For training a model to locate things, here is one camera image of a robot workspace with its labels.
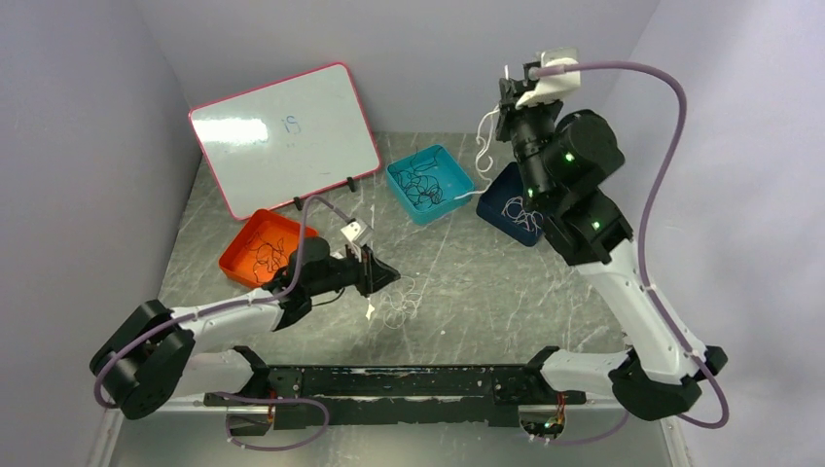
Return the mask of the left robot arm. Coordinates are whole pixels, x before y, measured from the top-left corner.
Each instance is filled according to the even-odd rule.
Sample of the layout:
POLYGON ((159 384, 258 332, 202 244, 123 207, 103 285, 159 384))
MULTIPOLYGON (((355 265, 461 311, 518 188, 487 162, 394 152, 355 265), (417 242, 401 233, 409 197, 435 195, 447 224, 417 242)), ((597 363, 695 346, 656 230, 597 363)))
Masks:
POLYGON ((210 348, 288 328, 312 310, 318 295, 352 287, 368 298, 400 277, 367 245, 348 245, 337 258, 316 236, 300 242, 270 281, 239 297, 182 307, 147 301, 92 356, 95 402, 131 420, 170 399, 203 392, 228 392, 257 404, 269 392, 263 362, 248 350, 212 354, 210 348))

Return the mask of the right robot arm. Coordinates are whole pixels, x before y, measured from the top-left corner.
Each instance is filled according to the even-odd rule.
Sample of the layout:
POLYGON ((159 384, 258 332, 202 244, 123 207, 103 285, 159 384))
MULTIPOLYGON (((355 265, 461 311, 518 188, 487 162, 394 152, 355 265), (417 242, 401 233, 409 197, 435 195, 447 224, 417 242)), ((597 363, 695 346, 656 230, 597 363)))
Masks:
POLYGON ((525 391, 538 403, 586 392, 643 420, 687 418, 701 383, 714 382, 728 358, 668 309, 647 268, 645 229, 602 192, 626 160, 611 126, 591 110, 561 111, 587 70, 573 58, 534 60, 521 79, 501 79, 494 134, 512 147, 525 206, 541 215, 545 238, 607 303, 630 345, 603 354, 545 349, 529 364, 525 391))

